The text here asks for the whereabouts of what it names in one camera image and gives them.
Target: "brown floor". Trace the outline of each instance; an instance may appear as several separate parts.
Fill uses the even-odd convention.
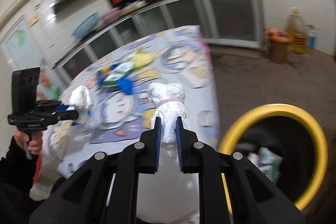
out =
[[[266,58],[226,54],[220,46],[211,46],[211,55],[222,135],[242,114],[269,103],[298,106],[322,126],[329,160],[324,185],[306,210],[309,215],[315,214],[320,208],[320,197],[334,188],[336,181],[333,176],[336,175],[336,64],[333,58],[313,50],[305,55],[290,53],[288,63],[278,65]]]

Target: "metal screw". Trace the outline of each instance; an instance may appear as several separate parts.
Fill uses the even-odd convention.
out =
[[[243,158],[243,154],[240,152],[234,152],[232,155],[236,160],[241,160]]]
[[[194,143],[194,148],[201,149],[204,147],[204,144],[201,142],[196,142]]]
[[[105,158],[105,153],[104,152],[97,152],[97,153],[95,153],[94,158],[96,160],[102,160],[103,158]]]
[[[137,143],[134,144],[134,147],[135,147],[136,149],[142,149],[142,148],[145,147],[145,144],[142,143],[142,142],[137,142]]]

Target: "bottle with blue liquid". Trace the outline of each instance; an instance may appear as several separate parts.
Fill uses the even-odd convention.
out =
[[[307,33],[308,48],[314,48],[315,47],[315,40],[316,40],[314,25],[308,25],[308,27],[309,27],[309,31]]]

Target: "pink hair tie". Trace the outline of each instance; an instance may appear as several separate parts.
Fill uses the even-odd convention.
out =
[[[158,102],[157,104],[155,104],[155,107],[158,108],[160,105],[162,105],[164,103],[167,103],[167,102],[180,102],[180,103],[184,104],[183,99],[178,98],[178,97],[171,97],[171,98],[164,99],[164,100]]]

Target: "yellow trash can rim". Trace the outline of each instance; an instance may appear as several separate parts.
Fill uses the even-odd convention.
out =
[[[328,161],[327,141],[323,130],[319,123],[308,112],[299,107],[287,104],[268,104],[256,107],[235,121],[222,138],[218,151],[228,155],[232,154],[237,142],[248,128],[256,122],[274,115],[288,116],[300,122],[306,128],[314,143],[315,165],[312,178],[305,191],[294,202],[299,210],[303,210],[311,202],[320,188],[326,173]],[[224,186],[226,186],[224,176],[222,177]],[[229,211],[231,211],[230,199],[227,193],[226,190],[226,200],[228,207],[230,207]]]

